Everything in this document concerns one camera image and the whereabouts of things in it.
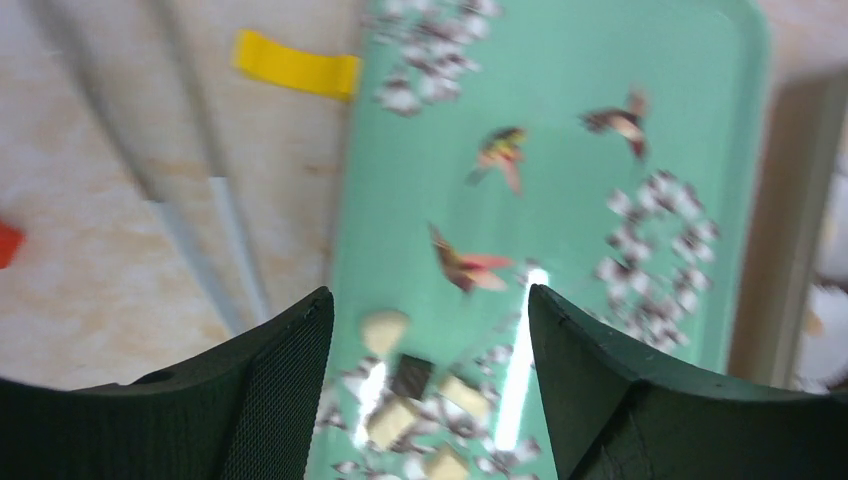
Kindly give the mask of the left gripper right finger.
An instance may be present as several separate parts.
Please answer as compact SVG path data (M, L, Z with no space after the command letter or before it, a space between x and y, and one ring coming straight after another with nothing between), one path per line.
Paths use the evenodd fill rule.
M529 293L529 331L560 479L843 479L847 397L686 363Z

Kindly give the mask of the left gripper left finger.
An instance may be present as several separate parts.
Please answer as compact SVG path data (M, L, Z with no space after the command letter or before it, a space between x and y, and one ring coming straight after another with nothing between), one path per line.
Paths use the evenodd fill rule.
M1 383L5 479L300 479L334 325L321 287L128 385Z

